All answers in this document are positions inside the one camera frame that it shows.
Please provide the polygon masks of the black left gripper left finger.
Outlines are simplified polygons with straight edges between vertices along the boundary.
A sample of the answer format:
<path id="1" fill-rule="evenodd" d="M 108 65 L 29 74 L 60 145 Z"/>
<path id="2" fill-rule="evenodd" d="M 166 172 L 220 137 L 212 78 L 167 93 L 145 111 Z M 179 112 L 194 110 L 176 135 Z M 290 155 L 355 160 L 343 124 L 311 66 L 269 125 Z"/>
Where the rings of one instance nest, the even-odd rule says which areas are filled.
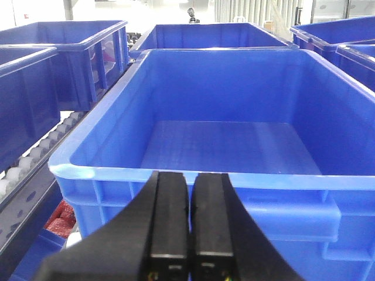
<path id="1" fill-rule="evenodd" d="M 47 257 L 34 280 L 187 280 L 188 188 L 154 171 L 111 221 Z"/>

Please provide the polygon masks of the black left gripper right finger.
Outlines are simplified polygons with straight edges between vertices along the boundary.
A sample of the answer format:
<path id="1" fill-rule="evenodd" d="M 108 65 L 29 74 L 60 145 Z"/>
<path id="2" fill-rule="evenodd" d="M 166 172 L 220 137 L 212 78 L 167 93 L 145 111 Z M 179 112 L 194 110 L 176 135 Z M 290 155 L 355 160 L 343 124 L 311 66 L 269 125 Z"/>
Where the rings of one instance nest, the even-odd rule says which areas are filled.
<path id="1" fill-rule="evenodd" d="M 301 280 L 244 208 L 228 174 L 197 176 L 190 204 L 192 280 Z"/>

